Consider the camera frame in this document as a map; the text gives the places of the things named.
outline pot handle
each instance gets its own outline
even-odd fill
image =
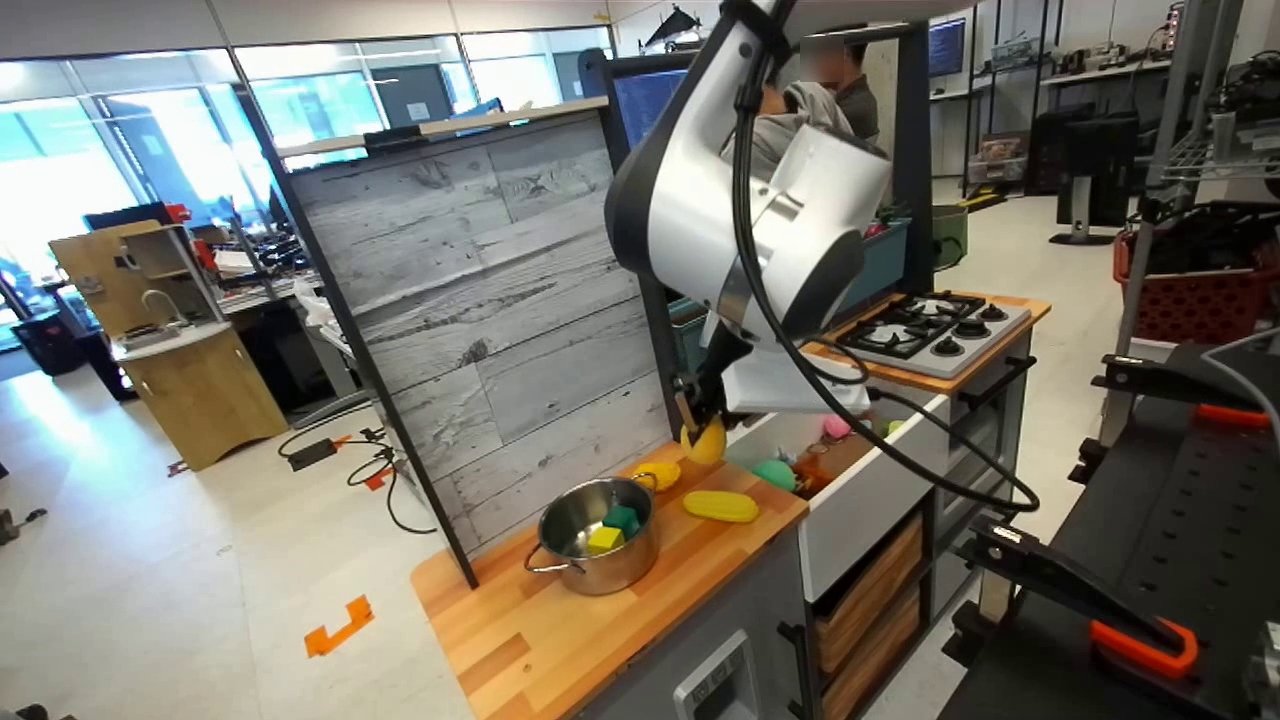
[[[534,544],[530,558],[524,558],[524,574],[534,576],[558,576],[558,574],[568,574],[572,563],[534,563],[534,558],[539,551],[544,544]]]

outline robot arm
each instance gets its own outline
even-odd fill
[[[954,7],[964,7],[964,0],[723,5],[671,110],[617,172],[603,209],[614,253],[625,267],[711,303],[723,334],[708,352],[704,384],[723,379],[723,408],[823,412],[823,401],[766,323],[736,261],[723,145],[736,140],[736,110],[751,105],[743,98],[751,75],[786,62],[786,48],[770,45],[770,36],[861,20],[924,20]],[[886,187],[890,159],[820,128],[799,128],[778,172],[751,180],[759,281],[789,338],[812,338],[834,319],[836,302],[861,273],[861,229],[875,217]]]

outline grey floor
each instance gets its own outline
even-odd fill
[[[1053,201],[977,211],[967,261],[942,278],[942,290],[1057,309],[1036,330],[1019,464],[1043,495],[1026,527],[1043,535],[1075,499],[1066,473],[1095,434],[1088,375],[1121,316],[1107,247],[1043,244],[1047,219]],[[111,404],[94,372],[32,372],[0,384],[0,461],[12,470],[0,509],[54,511],[0,548],[0,709],[42,699],[76,720],[467,715],[407,594],[440,539],[400,535],[382,495],[345,487],[364,451],[293,475],[277,446],[260,446],[214,473],[168,475],[178,451],[142,404]],[[305,636],[338,630],[353,595],[370,595],[376,622],[309,661]],[[961,679],[942,636],[873,715],[937,715]]]

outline stove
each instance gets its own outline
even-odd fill
[[[919,375],[961,375],[1026,319],[1027,309],[1019,303],[928,294],[886,303],[875,316],[864,316],[836,338],[836,345],[873,363]]]

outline grey wooden panel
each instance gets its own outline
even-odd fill
[[[670,435],[603,183],[593,118],[297,177],[465,551]]]

